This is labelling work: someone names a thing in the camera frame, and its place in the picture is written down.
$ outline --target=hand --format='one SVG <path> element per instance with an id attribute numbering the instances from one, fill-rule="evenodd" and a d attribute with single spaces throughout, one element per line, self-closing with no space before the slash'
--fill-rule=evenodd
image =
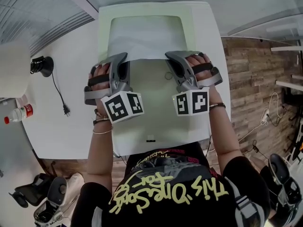
<path id="1" fill-rule="evenodd" d="M 108 74 L 109 73 L 109 65 L 110 65 L 109 63 L 105 64 L 104 66 L 99 65 L 96 68 L 96 70 L 94 72 L 94 75 L 89 74 L 89 79 L 94 78 L 96 76 Z M 102 89 L 106 89 L 106 88 L 109 88 L 109 81 L 101 82 L 101 83 L 98 83 L 98 84 L 91 87 L 91 89 L 93 91 L 102 90 Z M 100 100 L 100 98 L 96 99 L 96 104 L 97 104 L 98 112 L 103 116 L 107 116 L 106 110 L 103 106 L 103 102 Z"/>
<path id="2" fill-rule="evenodd" d="M 194 67 L 196 65 L 204 64 L 204 63 L 209 63 L 210 59 L 209 57 L 204 54 L 203 57 L 199 55 L 191 55 L 186 58 L 188 61 L 189 65 L 191 67 Z M 197 81 L 201 81 L 207 78 L 211 78 L 212 74 L 209 70 L 205 70 L 202 72 L 197 73 L 196 75 Z M 216 104 L 216 103 L 221 103 L 222 99 L 220 94 L 217 92 L 216 88 L 214 85 L 211 85 L 209 87 L 209 104 Z"/>

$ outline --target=white box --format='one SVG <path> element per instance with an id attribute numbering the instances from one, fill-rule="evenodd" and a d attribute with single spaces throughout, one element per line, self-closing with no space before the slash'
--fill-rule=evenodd
<path id="1" fill-rule="evenodd" d="M 192 116 L 209 112 L 209 87 L 189 90 L 172 96 L 177 116 Z"/>
<path id="2" fill-rule="evenodd" d="M 140 93 L 120 91 L 110 97 L 101 99 L 111 123 L 144 114 Z"/>

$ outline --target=red bottle label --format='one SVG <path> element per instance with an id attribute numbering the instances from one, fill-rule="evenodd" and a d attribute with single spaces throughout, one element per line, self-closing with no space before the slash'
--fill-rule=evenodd
<path id="1" fill-rule="evenodd" d="M 26 111 L 26 114 L 27 114 L 26 118 L 33 115 L 34 110 L 33 110 L 32 105 L 27 104 L 27 105 L 24 105 L 23 107 L 25 108 L 25 111 Z"/>

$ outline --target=plastic bottle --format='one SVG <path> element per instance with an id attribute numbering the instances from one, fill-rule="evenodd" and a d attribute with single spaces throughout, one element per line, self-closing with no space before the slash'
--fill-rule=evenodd
<path id="1" fill-rule="evenodd" d="M 33 106 L 31 104 L 24 105 L 23 107 L 16 108 L 10 112 L 10 114 L 4 118 L 4 122 L 9 124 L 10 122 L 19 122 L 32 116 L 34 113 Z"/>

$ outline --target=white desk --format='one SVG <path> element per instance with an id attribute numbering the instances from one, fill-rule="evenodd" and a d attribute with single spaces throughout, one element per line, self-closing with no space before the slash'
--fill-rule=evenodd
<path id="1" fill-rule="evenodd" d="M 193 14 L 200 13 L 195 2 Z M 216 86 L 220 92 L 230 117 L 230 92 L 226 60 L 220 34 L 209 6 L 203 14 L 193 16 L 195 26 L 196 50 L 206 53 L 212 63 L 218 67 L 223 83 Z M 92 121 L 95 118 L 94 107 L 84 104 L 83 89 L 88 80 L 90 68 L 98 62 L 98 21 L 93 21 L 59 38 L 38 56 L 51 56 L 54 60 L 54 77 L 62 96 L 71 110 L 70 117 L 63 113 L 61 99 L 53 85 L 52 77 L 44 78 L 40 73 L 31 75 L 26 95 L 36 104 L 34 115 L 23 121 L 29 140 L 40 158 L 50 159 L 86 159 L 92 135 Z M 138 143 L 137 138 L 127 137 L 127 130 L 119 138 L 114 137 L 114 151 L 120 155 L 130 155 L 148 150 L 173 147 L 188 142 L 209 138 L 209 119 L 206 115 L 203 130 L 196 129 L 199 118 L 190 122 L 188 138 L 182 142 Z"/>

